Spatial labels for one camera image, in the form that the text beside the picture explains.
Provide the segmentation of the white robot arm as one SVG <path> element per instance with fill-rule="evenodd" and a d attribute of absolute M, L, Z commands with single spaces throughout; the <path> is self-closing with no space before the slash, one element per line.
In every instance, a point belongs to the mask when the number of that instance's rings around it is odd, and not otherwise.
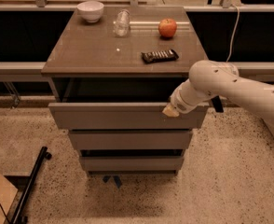
<path fill-rule="evenodd" d="M 164 224 L 274 224 L 274 85 L 242 78 L 230 63 L 202 61 L 171 96 L 190 111 L 222 96 L 194 132 L 175 190 L 163 198 Z"/>

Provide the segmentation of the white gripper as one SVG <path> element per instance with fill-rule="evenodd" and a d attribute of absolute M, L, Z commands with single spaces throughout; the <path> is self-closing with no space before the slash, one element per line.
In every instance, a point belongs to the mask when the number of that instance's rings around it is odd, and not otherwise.
<path fill-rule="evenodd" d="M 214 97 L 215 94 L 209 91 L 196 90 L 188 79 L 173 91 L 169 104 L 165 106 L 162 113 L 167 117 L 176 118 L 179 114 L 187 114 L 201 102 L 211 100 Z"/>

